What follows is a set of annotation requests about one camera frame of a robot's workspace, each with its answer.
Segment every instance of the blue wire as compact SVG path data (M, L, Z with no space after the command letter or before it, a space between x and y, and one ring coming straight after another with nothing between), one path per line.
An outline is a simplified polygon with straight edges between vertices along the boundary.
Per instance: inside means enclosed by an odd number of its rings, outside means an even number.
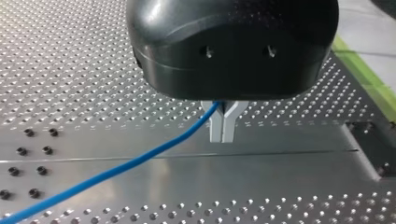
M14 224L14 223L20 222L20 221L24 220L25 218L31 217L41 211L44 211L57 203L61 203L65 200L75 196L76 194L79 194L82 191L89 189L89 188L91 188L91 187L111 178L111 177L120 175L120 174L124 173L125 171L135 168L136 166L142 164L143 162L148 161L148 160L152 159L153 157L157 156L158 154L164 152L166 149L169 149L171 147L178 145L179 143L181 143L184 140L191 137L210 118L210 116L212 116L212 114L216 111L218 106L219 106L219 102L215 102L210 107L210 109L195 124L193 124L186 132L184 132L179 137L176 137L176 138L170 140L169 142L166 142L166 143L162 144L161 146L158 146L143 155L140 155L130 161L127 161L124 164L121 164L121 165L111 168L107 171L104 171L99 175L95 175L95 176L91 177L90 179L87 179L87 180L75 185L71 189L67 189L64 192L61 192L51 198L48 198L47 200L45 200L41 203L37 203L37 204L35 204L31 207L28 207L28 208L20 211L19 213L16 213L16 214L14 214L10 217L7 217L5 219L1 219L0 224L6 224L6 223Z

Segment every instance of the metal plate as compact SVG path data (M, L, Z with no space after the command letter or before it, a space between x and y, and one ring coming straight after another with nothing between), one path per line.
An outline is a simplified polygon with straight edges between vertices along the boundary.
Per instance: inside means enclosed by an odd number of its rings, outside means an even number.
M127 35L123 1L0 4L3 128L177 128L203 114L197 102L170 99L145 82ZM331 54L310 91L251 102L240 126L343 123L379 115L344 70Z
M0 1L0 189L12 193L0 200L0 216L158 146L204 113L199 102L165 97L145 82L124 4ZM133 223L134 214L135 223L162 224L394 223L395 181L371 175L347 120L387 122L331 54L311 90L250 102L233 144L210 144L206 126L156 160L24 223ZM25 136L27 128L34 137ZM50 128L60 135L51 137ZM18 147L29 153L18 155ZM40 165L48 175L36 173ZM19 176L9 175L12 166ZM31 188L41 198L30 199Z
M35 219L39 223L74 223L77 217L80 223L90 223L94 217L101 218L100 223L112 218L133 223L134 214L138 214L136 223L395 221L394 185L381 182L379 189L356 154L156 159L23 223ZM14 193L13 200L0 203L2 212L35 203L37 200L27 194L31 188L47 198L120 162L22 163L22 176L0 175L6 180L2 185ZM35 169L39 165L46 166L49 174L38 175Z

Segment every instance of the black plastic housing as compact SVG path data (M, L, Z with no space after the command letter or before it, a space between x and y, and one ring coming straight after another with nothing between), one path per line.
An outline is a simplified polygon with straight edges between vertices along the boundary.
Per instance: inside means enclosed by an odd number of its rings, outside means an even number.
M192 100L288 98L313 86L338 24L336 0L128 0L146 81Z

